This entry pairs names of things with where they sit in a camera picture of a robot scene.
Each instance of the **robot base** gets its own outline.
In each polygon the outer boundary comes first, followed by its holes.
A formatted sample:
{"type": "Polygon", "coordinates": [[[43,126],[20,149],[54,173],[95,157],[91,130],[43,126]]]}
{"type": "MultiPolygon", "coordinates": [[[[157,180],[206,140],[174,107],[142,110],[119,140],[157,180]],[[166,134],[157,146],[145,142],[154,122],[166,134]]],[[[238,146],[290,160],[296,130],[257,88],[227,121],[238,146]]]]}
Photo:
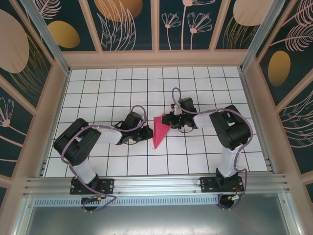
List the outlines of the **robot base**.
{"type": "MultiPolygon", "coordinates": [[[[105,194],[113,194],[114,189],[114,179],[99,179],[98,186],[95,188],[96,191],[105,193],[105,194]]],[[[78,179],[71,180],[71,186],[69,193],[71,195],[84,195],[84,194],[96,194],[94,192],[89,191],[85,188],[78,179]]]]}

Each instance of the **white tile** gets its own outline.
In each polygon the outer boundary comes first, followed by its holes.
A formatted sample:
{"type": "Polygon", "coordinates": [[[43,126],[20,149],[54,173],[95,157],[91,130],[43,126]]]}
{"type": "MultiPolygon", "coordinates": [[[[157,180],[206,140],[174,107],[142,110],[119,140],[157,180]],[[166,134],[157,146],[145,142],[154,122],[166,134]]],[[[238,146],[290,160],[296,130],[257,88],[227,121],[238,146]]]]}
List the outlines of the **white tile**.
{"type": "Polygon", "coordinates": [[[237,67],[223,67],[225,77],[239,77],[237,67]]]}
{"type": "Polygon", "coordinates": [[[80,101],[80,107],[96,107],[97,104],[97,93],[83,94],[80,101]]]}
{"type": "Polygon", "coordinates": [[[108,143],[96,143],[92,148],[89,156],[91,157],[106,157],[109,154],[108,143]]]}
{"type": "Polygon", "coordinates": [[[226,78],[228,89],[230,90],[243,90],[243,85],[239,77],[226,78]]]}
{"type": "Polygon", "coordinates": [[[147,79],[147,68],[133,68],[133,79],[147,79]]]}
{"type": "Polygon", "coordinates": [[[169,174],[188,174],[186,155],[168,155],[169,174]]]}
{"type": "Polygon", "coordinates": [[[241,113],[245,118],[251,117],[251,112],[248,104],[234,104],[238,109],[239,113],[241,113]]]}
{"type": "Polygon", "coordinates": [[[222,67],[208,67],[210,78],[212,77],[225,77],[222,67]]]}
{"type": "Polygon", "coordinates": [[[163,78],[162,68],[148,68],[148,79],[163,78]]]}
{"type": "Polygon", "coordinates": [[[134,145],[129,145],[128,155],[129,156],[140,156],[148,154],[148,141],[140,141],[134,145]]]}
{"type": "Polygon", "coordinates": [[[167,154],[166,150],[166,138],[162,140],[160,145],[155,149],[152,139],[148,140],[148,154],[149,155],[164,155],[167,154]]]}
{"type": "Polygon", "coordinates": [[[247,103],[244,91],[229,91],[233,104],[247,103]]]}
{"type": "Polygon", "coordinates": [[[187,154],[205,154],[204,140],[202,136],[186,137],[187,154]]]}
{"type": "Polygon", "coordinates": [[[112,120],[112,107],[96,108],[96,116],[94,121],[111,121],[112,120]]]}
{"type": "Polygon", "coordinates": [[[132,106],[134,105],[147,105],[148,94],[146,92],[132,93],[132,106]]]}
{"type": "Polygon", "coordinates": [[[127,157],[109,157],[107,176],[127,175],[127,157]]]}
{"type": "Polygon", "coordinates": [[[167,138],[168,154],[184,154],[186,153],[186,143],[184,137],[168,137],[167,138]]]}
{"type": "Polygon", "coordinates": [[[133,80],[132,92],[146,92],[148,90],[147,80],[133,80]]]}
{"type": "Polygon", "coordinates": [[[99,93],[97,107],[113,106],[114,93],[99,93]]]}
{"type": "Polygon", "coordinates": [[[253,133],[256,134],[255,125],[254,125],[254,122],[253,122],[252,118],[247,118],[247,120],[248,120],[248,122],[250,123],[250,125],[252,127],[253,133]]]}
{"type": "Polygon", "coordinates": [[[117,80],[125,80],[132,78],[132,69],[117,69],[117,80]]]}
{"type": "Polygon", "coordinates": [[[51,157],[51,158],[60,158],[61,155],[58,153],[57,150],[54,149],[54,147],[52,147],[51,153],[50,153],[50,157],[51,157]]]}
{"type": "Polygon", "coordinates": [[[148,120],[153,121],[154,117],[159,117],[164,114],[164,105],[161,106],[148,106],[148,120]]]}
{"type": "Polygon", "coordinates": [[[188,154],[189,174],[209,173],[205,154],[188,154]]]}
{"type": "Polygon", "coordinates": [[[179,88],[178,79],[164,79],[164,90],[171,92],[174,87],[179,88]]]}
{"type": "Polygon", "coordinates": [[[59,123],[58,124],[58,128],[57,131],[55,133],[55,138],[58,138],[63,132],[65,132],[66,129],[69,128],[69,126],[71,126],[72,123],[59,123]]]}
{"type": "Polygon", "coordinates": [[[209,78],[207,67],[194,67],[195,78],[209,78]]]}
{"type": "Polygon", "coordinates": [[[167,175],[167,156],[148,156],[149,175],[167,175]]]}
{"type": "Polygon", "coordinates": [[[108,157],[92,157],[89,158],[89,163],[98,176],[103,177],[107,175],[108,157]]]}
{"type": "Polygon", "coordinates": [[[178,78],[177,67],[163,68],[163,78],[178,78]]]}
{"type": "Polygon", "coordinates": [[[197,91],[211,91],[211,81],[210,78],[196,78],[197,91]]]}
{"type": "Polygon", "coordinates": [[[179,67],[179,78],[194,78],[194,71],[192,67],[179,67]]]}
{"type": "Polygon", "coordinates": [[[78,108],[62,109],[59,122],[74,122],[77,119],[78,108]]]}
{"type": "Polygon", "coordinates": [[[108,93],[115,91],[115,81],[101,81],[99,92],[108,93]]]}
{"type": "Polygon", "coordinates": [[[206,157],[209,164],[210,173],[215,173],[216,168],[218,168],[220,165],[222,154],[221,153],[207,154],[206,157]]]}
{"type": "Polygon", "coordinates": [[[86,73],[86,81],[87,80],[100,80],[101,78],[101,69],[93,69],[93,70],[87,70],[86,73]]]}
{"type": "Polygon", "coordinates": [[[252,141],[245,147],[245,152],[261,152],[261,146],[257,135],[253,135],[252,141]]]}
{"type": "Polygon", "coordinates": [[[131,93],[115,93],[114,106],[130,106],[131,93]]]}
{"type": "Polygon", "coordinates": [[[212,91],[198,91],[199,104],[215,104],[212,91]]]}
{"type": "Polygon", "coordinates": [[[101,80],[115,80],[117,69],[103,69],[101,80]]]}
{"type": "Polygon", "coordinates": [[[69,82],[67,87],[67,94],[81,93],[83,91],[83,86],[84,82],[69,82]]]}
{"type": "Polygon", "coordinates": [[[98,93],[100,81],[86,81],[84,83],[83,93],[98,93]]]}
{"type": "Polygon", "coordinates": [[[207,153],[221,153],[223,146],[217,136],[205,136],[205,148],[207,153]]]}
{"type": "Polygon", "coordinates": [[[196,90],[194,78],[180,79],[179,85],[180,85],[181,91],[195,91],[196,90]]]}
{"type": "Polygon", "coordinates": [[[197,96],[197,92],[181,92],[181,98],[192,98],[192,102],[193,104],[198,104],[198,96],[197,96]]]}
{"type": "Polygon", "coordinates": [[[60,158],[50,158],[45,176],[46,177],[65,177],[66,169],[67,169],[67,165],[63,163],[60,158]]]}
{"type": "Polygon", "coordinates": [[[225,78],[211,78],[212,90],[228,90],[225,78]]]}
{"type": "Polygon", "coordinates": [[[84,81],[86,70],[72,70],[70,74],[70,81],[84,81]]]}
{"type": "Polygon", "coordinates": [[[127,175],[147,175],[148,174],[148,157],[133,156],[128,158],[127,175]]]}
{"type": "Polygon", "coordinates": [[[65,95],[63,108],[79,107],[81,97],[82,97],[82,94],[67,94],[67,95],[65,95]]]}
{"type": "Polygon", "coordinates": [[[94,114],[96,112],[96,108],[79,108],[78,118],[84,119],[86,122],[94,121],[94,114]]]}
{"type": "Polygon", "coordinates": [[[115,92],[131,92],[131,80],[116,81],[115,92]]]}
{"type": "Polygon", "coordinates": [[[149,92],[162,92],[163,91],[163,79],[148,80],[149,92]]]}
{"type": "Polygon", "coordinates": [[[67,174],[66,177],[74,177],[75,175],[73,174],[73,172],[69,169],[69,166],[67,166],[67,174]]]}
{"type": "Polygon", "coordinates": [[[228,104],[231,102],[228,91],[213,91],[215,103],[228,104]]]}
{"type": "Polygon", "coordinates": [[[127,156],[128,145],[127,144],[110,144],[109,146],[109,156],[127,156]]]}
{"type": "Polygon", "coordinates": [[[113,121],[124,121],[129,112],[129,107],[113,107],[113,121]]]}
{"type": "Polygon", "coordinates": [[[262,152],[246,153],[246,159],[248,161],[250,171],[268,170],[262,152]]]}
{"type": "Polygon", "coordinates": [[[163,92],[148,92],[148,105],[164,105],[163,92]]]}

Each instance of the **botanical print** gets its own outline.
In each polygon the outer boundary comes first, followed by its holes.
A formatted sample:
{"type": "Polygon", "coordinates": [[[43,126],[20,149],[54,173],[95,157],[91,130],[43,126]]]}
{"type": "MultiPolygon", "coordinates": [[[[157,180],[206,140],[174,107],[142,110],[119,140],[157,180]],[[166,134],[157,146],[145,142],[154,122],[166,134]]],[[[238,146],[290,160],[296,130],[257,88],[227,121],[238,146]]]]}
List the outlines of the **botanical print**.
{"type": "Polygon", "coordinates": [[[89,6],[104,51],[152,49],[149,0],[91,0],[89,6]]]}
{"type": "Polygon", "coordinates": [[[220,6],[215,0],[161,0],[160,49],[208,49],[220,6]]]}
{"type": "Polygon", "coordinates": [[[231,0],[216,49],[248,49],[272,0],[231,0]]]}
{"type": "Polygon", "coordinates": [[[313,0],[298,1],[260,62],[276,104],[313,68],[312,23],[313,0]]]}
{"type": "Polygon", "coordinates": [[[0,174],[11,177],[33,116],[0,88],[0,174]]]}
{"type": "Polygon", "coordinates": [[[61,51],[95,50],[79,1],[34,0],[34,3],[61,51]]]}
{"type": "Polygon", "coordinates": [[[279,114],[301,173],[313,170],[313,82],[279,114]]]}
{"type": "Polygon", "coordinates": [[[0,3],[0,75],[37,106],[51,64],[8,1],[0,3]]]}

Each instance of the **dark teal panel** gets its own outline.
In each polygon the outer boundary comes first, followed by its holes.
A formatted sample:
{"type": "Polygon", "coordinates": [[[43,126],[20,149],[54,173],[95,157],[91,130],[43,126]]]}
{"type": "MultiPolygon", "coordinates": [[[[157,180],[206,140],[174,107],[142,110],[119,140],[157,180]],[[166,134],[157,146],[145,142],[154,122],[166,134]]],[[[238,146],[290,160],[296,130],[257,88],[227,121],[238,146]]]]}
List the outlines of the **dark teal panel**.
{"type": "MultiPolygon", "coordinates": [[[[0,88],[0,109],[4,115],[0,116],[0,159],[16,161],[33,116],[2,88],[0,88]]],[[[0,160],[0,174],[11,177],[16,162],[3,160],[0,160]]]]}
{"type": "Polygon", "coordinates": [[[313,43],[312,38],[310,38],[310,33],[312,34],[312,23],[303,24],[304,33],[299,35],[293,35],[291,37],[298,38],[297,41],[287,40],[288,34],[295,27],[300,27],[301,25],[297,22],[296,17],[297,9],[299,4],[302,1],[298,1],[297,4],[293,7],[292,11],[287,17],[288,23],[283,25],[279,32],[277,33],[273,43],[268,48],[266,54],[260,62],[261,69],[263,71],[264,77],[267,81],[269,90],[273,97],[275,104],[277,105],[300,81],[307,75],[307,73],[313,68],[312,63],[312,54],[313,54],[313,43]],[[302,40],[306,41],[306,47],[299,46],[302,40]],[[292,45],[286,46],[286,42],[291,42],[292,45]],[[283,51],[288,54],[288,57],[291,61],[291,68],[289,74],[280,86],[274,86],[270,83],[268,77],[268,67],[272,56],[278,52],[283,51]]]}
{"type": "Polygon", "coordinates": [[[103,50],[152,50],[152,30],[151,30],[151,4],[150,0],[142,0],[142,9],[137,17],[134,18],[134,26],[127,23],[115,24],[113,21],[107,19],[96,7],[94,0],[88,0],[88,4],[91,10],[92,18],[97,29],[99,41],[102,40],[103,50]],[[106,21],[106,26],[108,31],[113,36],[113,40],[110,40],[109,34],[103,36],[102,22],[106,21]],[[121,30],[114,31],[115,28],[120,28],[122,26],[123,32],[121,30]]]}
{"type": "Polygon", "coordinates": [[[310,198],[311,198],[311,201],[312,201],[312,203],[313,203],[313,183],[306,185],[306,187],[307,187],[309,196],[310,196],[310,198]]]}
{"type": "Polygon", "coordinates": [[[6,188],[0,187],[0,208],[4,200],[5,193],[6,193],[6,188]]]}
{"type": "Polygon", "coordinates": [[[279,116],[301,174],[313,170],[313,82],[279,116]]]}
{"type": "Polygon", "coordinates": [[[20,73],[9,73],[0,68],[0,75],[2,75],[4,79],[21,93],[34,107],[36,107],[51,68],[51,64],[10,2],[8,0],[1,1],[0,9],[9,13],[22,25],[28,35],[30,48],[28,62],[23,71],[20,73]]]}

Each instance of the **pink flower illustration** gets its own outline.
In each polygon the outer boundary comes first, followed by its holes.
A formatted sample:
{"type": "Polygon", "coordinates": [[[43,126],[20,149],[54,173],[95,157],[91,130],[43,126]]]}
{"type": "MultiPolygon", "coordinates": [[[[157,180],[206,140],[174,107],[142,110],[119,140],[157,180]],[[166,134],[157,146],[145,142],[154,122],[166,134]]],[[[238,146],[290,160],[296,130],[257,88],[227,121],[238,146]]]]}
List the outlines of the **pink flower illustration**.
{"type": "Polygon", "coordinates": [[[212,30],[212,25],[210,24],[211,19],[209,17],[210,13],[203,14],[199,13],[195,18],[195,13],[188,14],[188,24],[191,32],[190,49],[192,50],[192,39],[195,33],[203,33],[212,30]]]}

